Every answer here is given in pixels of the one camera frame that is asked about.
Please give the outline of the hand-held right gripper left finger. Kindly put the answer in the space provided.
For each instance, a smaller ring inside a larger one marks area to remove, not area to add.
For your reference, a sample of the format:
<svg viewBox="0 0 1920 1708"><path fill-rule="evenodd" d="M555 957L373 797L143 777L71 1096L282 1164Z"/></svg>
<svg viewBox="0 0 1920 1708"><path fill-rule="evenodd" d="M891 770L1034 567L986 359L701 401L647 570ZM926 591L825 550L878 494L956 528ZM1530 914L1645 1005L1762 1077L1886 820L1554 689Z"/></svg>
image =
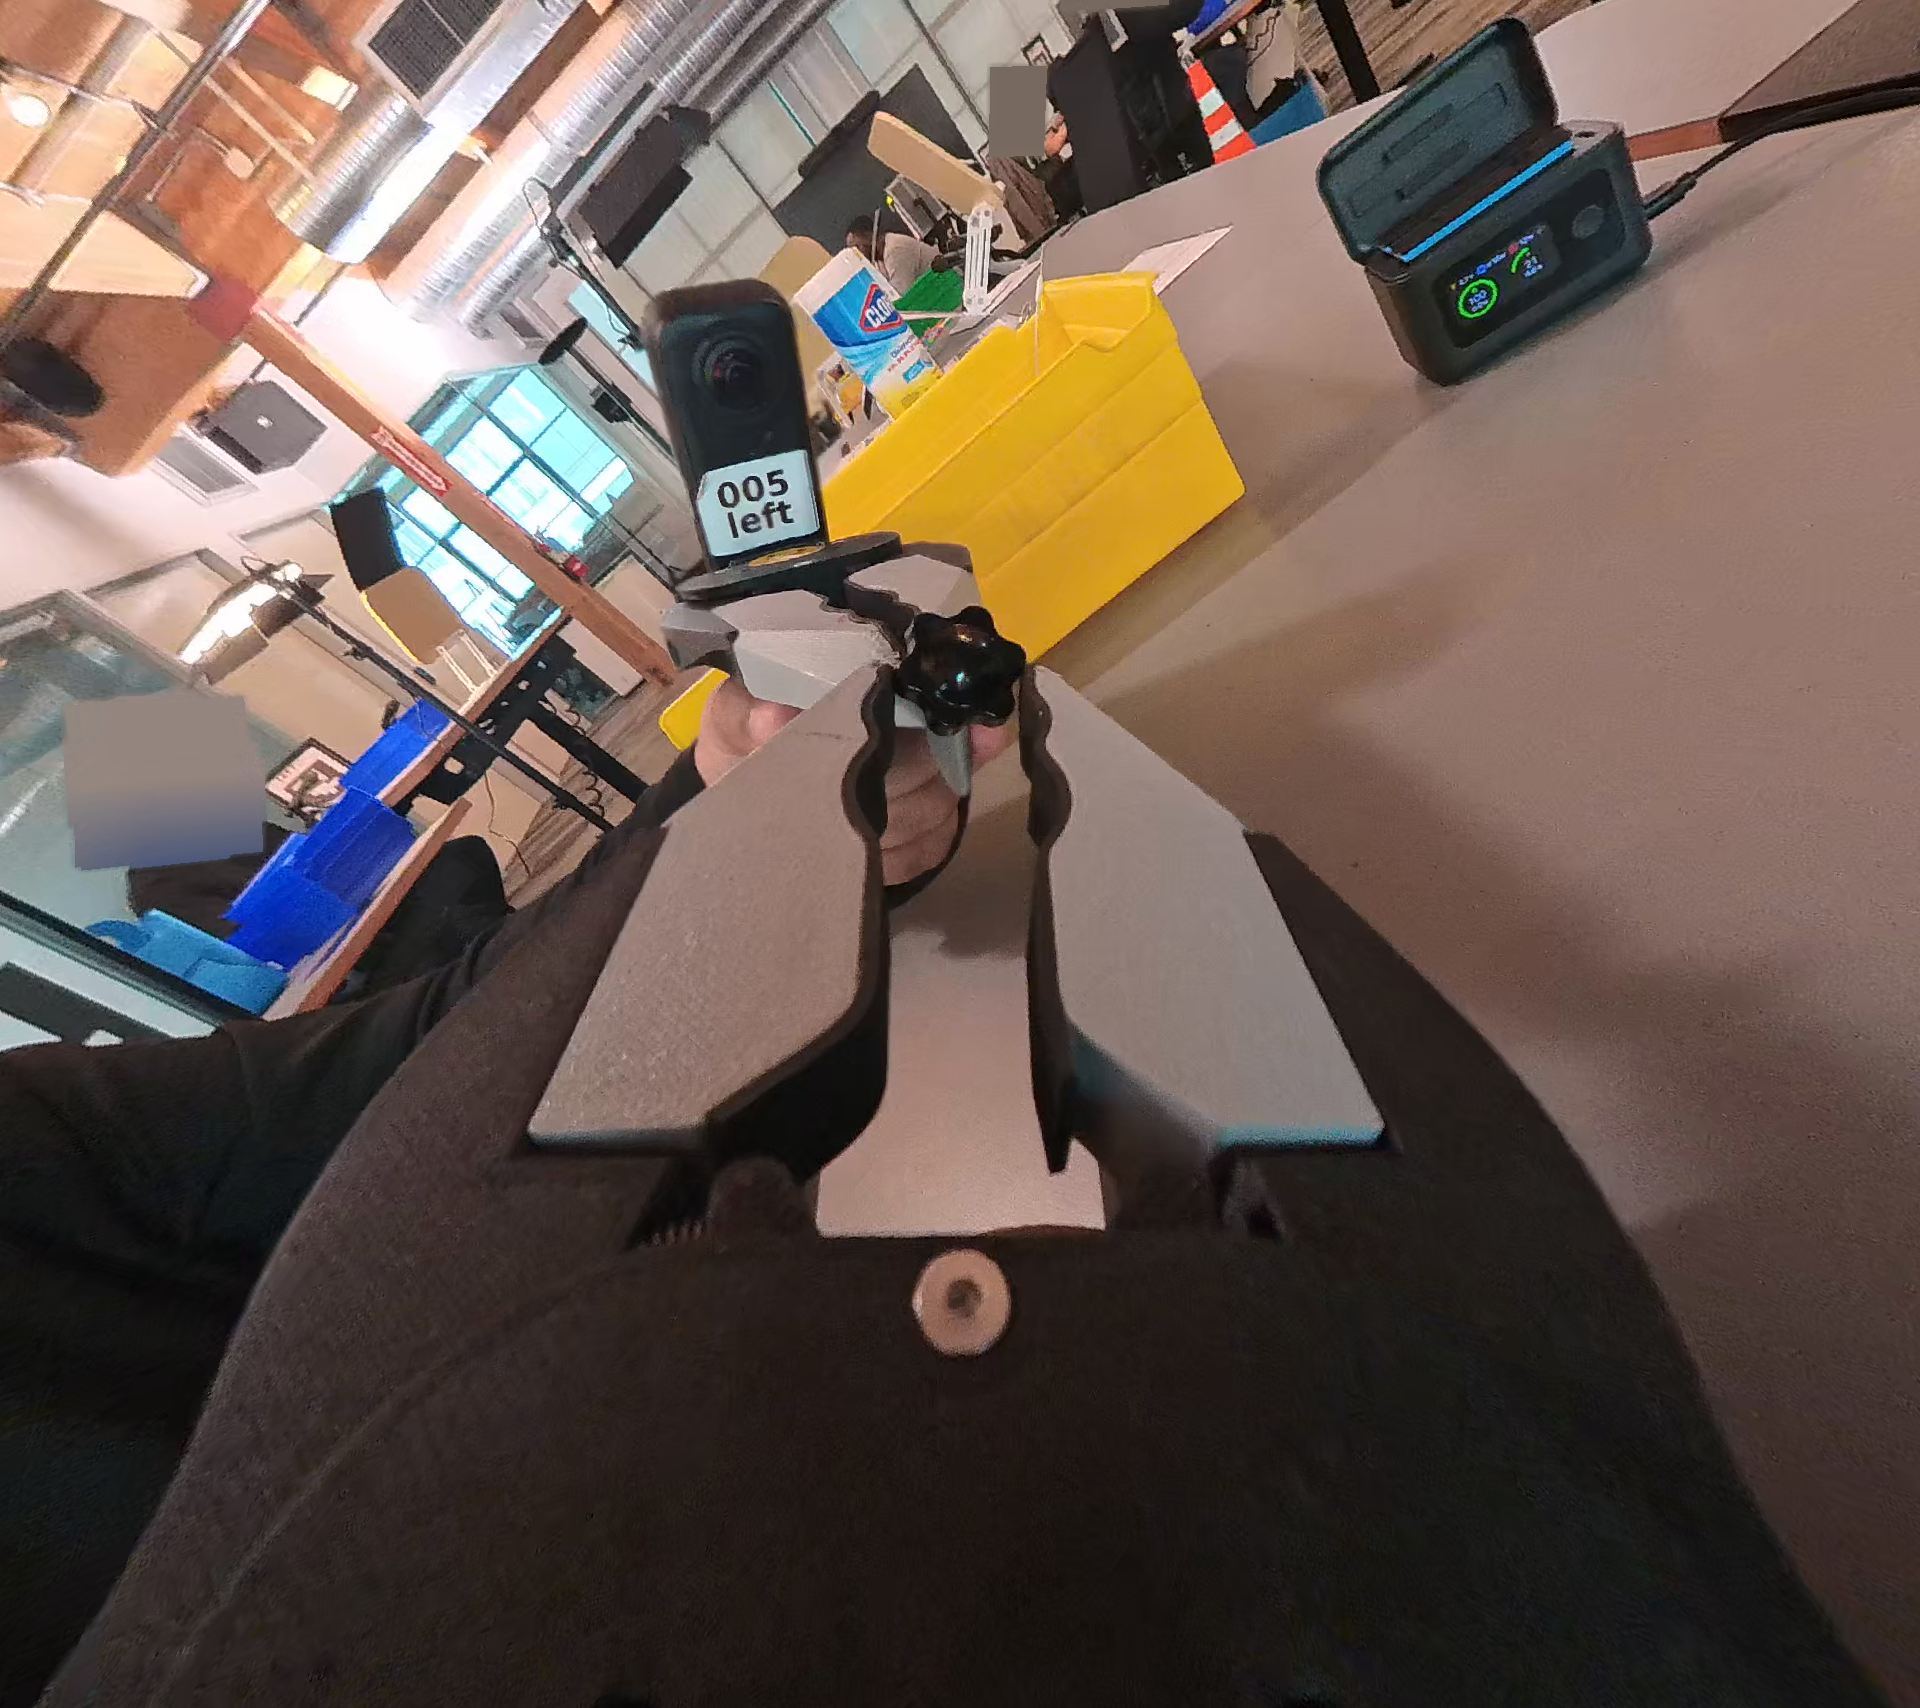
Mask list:
<svg viewBox="0 0 1920 1708"><path fill-rule="evenodd" d="M893 691L853 673L662 830L530 1116L554 1153L835 1156L885 1087Z"/></svg>

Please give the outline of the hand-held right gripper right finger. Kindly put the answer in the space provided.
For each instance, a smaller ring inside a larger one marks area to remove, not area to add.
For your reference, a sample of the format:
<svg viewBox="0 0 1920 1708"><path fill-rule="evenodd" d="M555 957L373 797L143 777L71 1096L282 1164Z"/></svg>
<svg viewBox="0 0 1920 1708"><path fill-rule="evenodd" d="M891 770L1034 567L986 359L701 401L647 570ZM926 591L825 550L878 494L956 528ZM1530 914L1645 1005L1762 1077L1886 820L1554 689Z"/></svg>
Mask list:
<svg viewBox="0 0 1920 1708"><path fill-rule="evenodd" d="M1048 669L1020 689L1045 1166L1216 1176L1386 1125L1240 818Z"/></svg>

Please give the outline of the small black knob screw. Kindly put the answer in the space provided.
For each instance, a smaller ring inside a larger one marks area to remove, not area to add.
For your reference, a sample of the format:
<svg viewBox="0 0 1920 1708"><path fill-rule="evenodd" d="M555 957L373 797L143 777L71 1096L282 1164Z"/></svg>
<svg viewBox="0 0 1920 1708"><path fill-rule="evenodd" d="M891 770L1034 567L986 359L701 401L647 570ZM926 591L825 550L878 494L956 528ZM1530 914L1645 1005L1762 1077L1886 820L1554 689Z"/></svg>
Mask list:
<svg viewBox="0 0 1920 1708"><path fill-rule="evenodd" d="M1007 724L1026 673L1024 649L997 633L986 609L921 612L908 627L893 694L927 736L961 736Z"/></svg>

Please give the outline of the person's left forearm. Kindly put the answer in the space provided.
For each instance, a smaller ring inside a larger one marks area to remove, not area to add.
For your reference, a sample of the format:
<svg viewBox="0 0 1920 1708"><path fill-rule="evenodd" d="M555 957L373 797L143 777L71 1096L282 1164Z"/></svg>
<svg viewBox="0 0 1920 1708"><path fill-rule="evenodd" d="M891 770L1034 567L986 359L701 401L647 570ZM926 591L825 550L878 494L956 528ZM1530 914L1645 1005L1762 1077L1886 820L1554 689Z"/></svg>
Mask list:
<svg viewBox="0 0 1920 1708"><path fill-rule="evenodd" d="M198 1191L208 1199L271 1184L308 1193L429 1033L520 951L565 951L565 922L586 886L629 868L644 836L710 785L697 753L684 750L563 880L453 960L366 1001L208 1037L187 1079L187 1173Z"/></svg>

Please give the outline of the person's left hand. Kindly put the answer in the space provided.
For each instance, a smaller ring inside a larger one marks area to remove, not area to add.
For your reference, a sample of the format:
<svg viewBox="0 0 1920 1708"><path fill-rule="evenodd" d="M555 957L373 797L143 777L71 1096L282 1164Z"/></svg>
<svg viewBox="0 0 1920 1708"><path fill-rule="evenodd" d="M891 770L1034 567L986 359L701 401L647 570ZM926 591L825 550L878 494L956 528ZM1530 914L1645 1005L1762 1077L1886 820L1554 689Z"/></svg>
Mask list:
<svg viewBox="0 0 1920 1708"><path fill-rule="evenodd" d="M952 859L964 832L967 799L944 774L927 736L893 736L882 781L884 822L878 835L880 880L890 904L909 900Z"/></svg>

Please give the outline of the blue white wipes canister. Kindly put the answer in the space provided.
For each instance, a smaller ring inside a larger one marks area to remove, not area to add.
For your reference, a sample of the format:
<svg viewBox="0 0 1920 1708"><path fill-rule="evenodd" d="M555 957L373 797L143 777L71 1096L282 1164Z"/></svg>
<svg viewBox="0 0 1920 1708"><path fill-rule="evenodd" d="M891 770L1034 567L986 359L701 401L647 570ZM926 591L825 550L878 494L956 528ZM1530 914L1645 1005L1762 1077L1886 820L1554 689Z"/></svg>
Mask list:
<svg viewBox="0 0 1920 1708"><path fill-rule="evenodd" d="M901 318L893 288L858 248L828 257L794 302L888 419L914 407L940 379L921 338Z"/></svg>

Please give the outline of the beige acoustic panel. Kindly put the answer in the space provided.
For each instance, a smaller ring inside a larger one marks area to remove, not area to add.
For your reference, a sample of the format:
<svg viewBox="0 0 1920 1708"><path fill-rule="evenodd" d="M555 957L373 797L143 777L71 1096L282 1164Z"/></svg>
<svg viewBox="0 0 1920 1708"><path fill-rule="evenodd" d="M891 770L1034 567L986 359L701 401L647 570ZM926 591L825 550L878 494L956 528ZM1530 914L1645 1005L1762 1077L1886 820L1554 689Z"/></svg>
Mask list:
<svg viewBox="0 0 1920 1708"><path fill-rule="evenodd" d="M888 171L890 179L905 180L921 196L959 218L967 218L979 208L988 211L990 217L1005 212L999 184L891 112L875 111L872 115L867 150Z"/></svg>

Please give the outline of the yellow plastic bin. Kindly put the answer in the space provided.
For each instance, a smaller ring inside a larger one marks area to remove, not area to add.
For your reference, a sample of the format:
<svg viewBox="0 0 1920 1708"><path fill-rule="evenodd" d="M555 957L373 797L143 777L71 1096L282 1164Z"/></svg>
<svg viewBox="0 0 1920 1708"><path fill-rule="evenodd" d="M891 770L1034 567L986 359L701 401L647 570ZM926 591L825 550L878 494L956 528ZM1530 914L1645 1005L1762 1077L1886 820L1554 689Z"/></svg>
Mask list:
<svg viewBox="0 0 1920 1708"><path fill-rule="evenodd" d="M835 538L964 549L979 607L1026 660L1241 492L1148 270L1043 281L1028 321L988 329L823 480ZM705 711L721 673L664 714L678 748L718 755Z"/></svg>

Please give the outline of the blue storage bin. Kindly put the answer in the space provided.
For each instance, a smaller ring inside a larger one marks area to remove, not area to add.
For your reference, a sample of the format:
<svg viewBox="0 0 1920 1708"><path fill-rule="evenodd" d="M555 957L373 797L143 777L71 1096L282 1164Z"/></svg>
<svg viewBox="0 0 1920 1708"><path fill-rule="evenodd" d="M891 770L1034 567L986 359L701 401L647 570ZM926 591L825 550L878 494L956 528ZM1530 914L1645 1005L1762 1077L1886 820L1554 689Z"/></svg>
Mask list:
<svg viewBox="0 0 1920 1708"><path fill-rule="evenodd" d="M415 841L409 820L379 797L442 736L444 724L444 712L413 703L341 770L330 806L284 841L227 904L230 946L252 962L291 972L372 904Z"/></svg>

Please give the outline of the orange traffic cone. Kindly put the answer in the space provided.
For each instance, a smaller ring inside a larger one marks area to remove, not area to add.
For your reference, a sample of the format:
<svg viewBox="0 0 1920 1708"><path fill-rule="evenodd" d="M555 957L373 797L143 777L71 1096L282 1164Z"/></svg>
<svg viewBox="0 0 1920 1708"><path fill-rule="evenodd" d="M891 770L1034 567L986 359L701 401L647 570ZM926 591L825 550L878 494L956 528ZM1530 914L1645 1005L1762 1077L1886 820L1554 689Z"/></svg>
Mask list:
<svg viewBox="0 0 1920 1708"><path fill-rule="evenodd" d="M1246 127L1235 116L1233 106L1224 96L1204 60L1192 60L1186 67L1187 88L1201 121L1211 167L1224 167L1232 161L1252 157L1258 148Z"/></svg>

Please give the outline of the black device case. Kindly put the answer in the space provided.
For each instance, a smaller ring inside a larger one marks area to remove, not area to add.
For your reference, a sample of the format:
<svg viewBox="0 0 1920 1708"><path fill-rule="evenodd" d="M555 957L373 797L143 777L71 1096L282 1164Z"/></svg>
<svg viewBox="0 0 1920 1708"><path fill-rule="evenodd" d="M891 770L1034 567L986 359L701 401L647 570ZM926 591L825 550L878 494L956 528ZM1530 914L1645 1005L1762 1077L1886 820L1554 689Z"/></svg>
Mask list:
<svg viewBox="0 0 1920 1708"><path fill-rule="evenodd" d="M1313 184L1404 362L1453 386L1633 276L1649 218L1615 123L1571 121L1499 19L1317 161Z"/></svg>

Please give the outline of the wooden post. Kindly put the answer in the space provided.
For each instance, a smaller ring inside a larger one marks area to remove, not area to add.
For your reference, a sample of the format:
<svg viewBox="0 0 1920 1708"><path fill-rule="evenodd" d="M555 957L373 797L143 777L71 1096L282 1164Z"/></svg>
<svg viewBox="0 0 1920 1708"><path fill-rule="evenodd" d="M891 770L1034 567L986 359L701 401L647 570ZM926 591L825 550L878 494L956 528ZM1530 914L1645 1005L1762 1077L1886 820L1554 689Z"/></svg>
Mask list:
<svg viewBox="0 0 1920 1708"><path fill-rule="evenodd" d="M254 307L236 341L258 352L273 370L335 417L353 437L390 466L438 496L444 509L476 538L490 545L510 567L530 578L571 622L612 651L656 689L670 689L679 671L666 651L633 619L626 617L586 581L565 573L501 509L497 509L446 457L390 410L367 399L306 341L269 310Z"/></svg>

